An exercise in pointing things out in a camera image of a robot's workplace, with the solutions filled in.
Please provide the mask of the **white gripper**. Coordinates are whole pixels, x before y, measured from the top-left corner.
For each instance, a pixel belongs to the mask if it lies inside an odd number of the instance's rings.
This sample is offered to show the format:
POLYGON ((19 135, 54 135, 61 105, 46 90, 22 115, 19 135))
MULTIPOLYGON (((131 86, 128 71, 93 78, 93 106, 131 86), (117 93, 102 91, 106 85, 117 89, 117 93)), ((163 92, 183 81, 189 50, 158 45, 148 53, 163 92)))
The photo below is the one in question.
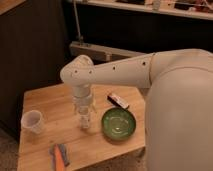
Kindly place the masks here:
POLYGON ((93 104, 93 94, 90 84, 74 86, 72 88, 73 102, 80 114, 88 114, 89 107, 93 104))

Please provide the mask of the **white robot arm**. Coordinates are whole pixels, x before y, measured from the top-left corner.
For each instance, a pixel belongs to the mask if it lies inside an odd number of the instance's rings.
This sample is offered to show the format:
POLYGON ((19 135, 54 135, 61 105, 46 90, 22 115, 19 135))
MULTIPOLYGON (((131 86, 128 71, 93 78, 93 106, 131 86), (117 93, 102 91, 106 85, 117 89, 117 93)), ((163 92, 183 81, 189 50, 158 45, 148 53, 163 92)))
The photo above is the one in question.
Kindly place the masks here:
POLYGON ((155 52, 95 65, 80 55, 60 71, 77 106, 91 101, 92 84, 147 89, 147 171, 213 171, 213 53, 155 52))

